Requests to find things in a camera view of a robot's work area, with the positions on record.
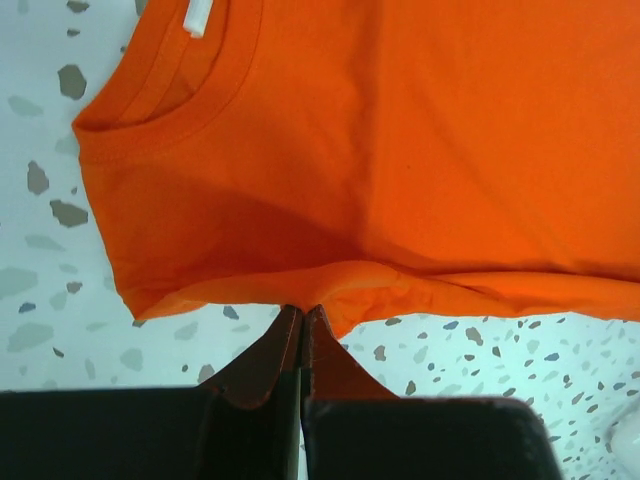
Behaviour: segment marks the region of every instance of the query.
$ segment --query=white tag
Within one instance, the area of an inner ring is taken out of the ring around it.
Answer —
[[[213,0],[189,0],[189,8],[182,26],[193,38],[204,37]]]

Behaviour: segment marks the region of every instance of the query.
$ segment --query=t-shirt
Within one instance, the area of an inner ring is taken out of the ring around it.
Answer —
[[[138,320],[640,320],[640,2],[150,0],[74,123]]]

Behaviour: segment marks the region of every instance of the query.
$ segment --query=terrazzo surface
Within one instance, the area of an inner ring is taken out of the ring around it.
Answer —
[[[195,385],[277,314],[273,305],[212,305],[140,326],[115,292],[70,122],[115,69],[143,8],[0,2],[0,390]],[[399,395],[527,402],[567,480],[630,478],[609,432],[640,401],[639,342],[640,324],[576,314],[416,314],[341,340]]]

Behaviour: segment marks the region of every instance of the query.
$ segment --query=gray speckle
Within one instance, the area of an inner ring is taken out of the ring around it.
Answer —
[[[37,284],[36,272],[15,267],[0,269],[0,300],[29,290]]]
[[[89,4],[86,2],[80,2],[77,0],[69,0],[67,2],[67,8],[71,10],[73,13],[82,13],[87,8],[89,8]]]
[[[120,355],[120,363],[134,372],[142,371],[142,350],[130,348]]]
[[[24,241],[29,248],[51,250],[54,252],[64,252],[66,250],[62,245],[46,235],[25,235]]]
[[[65,65],[58,70],[60,93],[73,100],[80,100],[87,89],[87,81],[77,65]]]
[[[27,165],[27,190],[40,195],[49,190],[49,179],[44,170],[33,160]]]
[[[384,354],[384,345],[378,345],[373,351],[373,354],[375,355],[375,359],[379,362],[384,362],[387,359]]]
[[[20,308],[18,309],[18,313],[27,313],[35,309],[36,309],[35,303],[25,302],[22,305],[20,305]]]
[[[249,329],[251,329],[251,327],[248,324],[245,323],[244,325],[239,325],[237,327],[233,327],[231,329],[231,331],[235,332],[235,333],[242,333],[242,332],[248,331]]]
[[[473,391],[471,392],[471,395],[480,395],[483,390],[484,390],[484,382],[480,382],[476,386],[476,388],[473,389]]]
[[[67,291],[63,291],[63,292],[58,292],[56,294],[54,294],[50,299],[49,299],[49,304],[51,305],[51,308],[53,308],[56,312],[59,312],[60,310],[63,310],[65,305],[67,304],[67,296],[69,294],[67,293]]]
[[[240,355],[242,352],[244,352],[247,349],[246,346],[241,345],[238,348],[236,348],[233,353],[231,354],[231,358],[236,358],[238,355]]]
[[[62,155],[77,157],[80,152],[80,146],[78,145],[78,140],[73,132],[69,132],[66,136],[59,138],[56,141],[54,150],[56,153],[60,153]]]
[[[147,5],[147,0],[135,0],[136,2],[136,13],[138,14],[138,16],[142,15],[142,12],[144,11],[144,7]]]
[[[422,363],[424,362],[424,359],[427,357],[427,351],[429,350],[429,347],[427,347],[426,345],[424,347],[422,347],[420,350],[418,350],[416,352],[416,354],[413,356],[413,361],[416,363]]]
[[[465,333],[467,335],[467,338],[472,342],[476,342],[476,345],[478,345],[479,347],[484,345],[484,340],[482,339],[482,335],[480,335],[480,332],[478,331],[477,328],[475,327],[467,328],[465,330]]]
[[[37,117],[44,113],[42,107],[20,95],[12,95],[7,102],[11,111],[20,117]]]
[[[543,382],[548,382],[549,380],[552,380],[552,379],[556,378],[558,375],[560,375],[560,373],[559,373],[559,372],[557,372],[556,370],[554,370],[554,371],[552,371],[552,372],[549,372],[549,373],[547,374],[547,376],[546,376],[546,377],[544,377],[544,379],[543,379],[542,381],[543,381]]]
[[[414,393],[416,393],[416,384],[413,380],[409,380],[409,383],[407,384],[407,388],[404,391],[405,395],[413,395]]]
[[[462,385],[457,385],[454,383],[452,385],[449,385],[448,387],[445,387],[445,389],[438,393],[438,395],[453,395],[454,393],[459,392],[461,388]]]
[[[78,269],[73,265],[69,265],[68,263],[60,264],[60,270],[64,273],[78,273]]]
[[[76,207],[71,203],[65,203],[60,200],[52,200],[51,212],[58,219],[60,225],[65,227],[77,227],[89,221],[89,213],[83,208]]]
[[[538,340],[529,340],[527,342],[527,350],[529,351],[529,353],[531,355],[536,353],[536,351],[538,350],[539,346],[540,346],[540,342]]]
[[[21,352],[53,338],[53,327],[39,323],[25,323],[9,335],[8,352]]]
[[[226,305],[222,309],[222,314],[225,317],[230,318],[231,320],[238,320],[240,318],[238,316],[238,312],[236,312],[235,308],[233,308],[231,305]]]
[[[180,327],[173,334],[176,340],[191,340],[198,331],[198,322],[191,322],[184,327]]]
[[[89,380],[95,380],[96,378],[96,367],[91,360],[88,358],[84,361],[84,369],[87,371],[87,376]]]
[[[216,371],[209,364],[203,365],[200,369],[200,373],[198,374],[198,383],[202,383],[207,381],[209,378],[213,377]]]
[[[101,328],[104,328],[107,326],[106,322],[95,322],[95,323],[90,323],[89,325],[86,326],[86,329],[88,332],[97,332],[98,330],[100,330]]]
[[[102,284],[104,285],[104,288],[106,288],[107,290],[111,290],[112,292],[116,291],[116,284],[113,281],[113,277],[104,277]]]
[[[68,282],[67,283],[67,292],[71,294],[76,294],[82,288],[82,282]]]

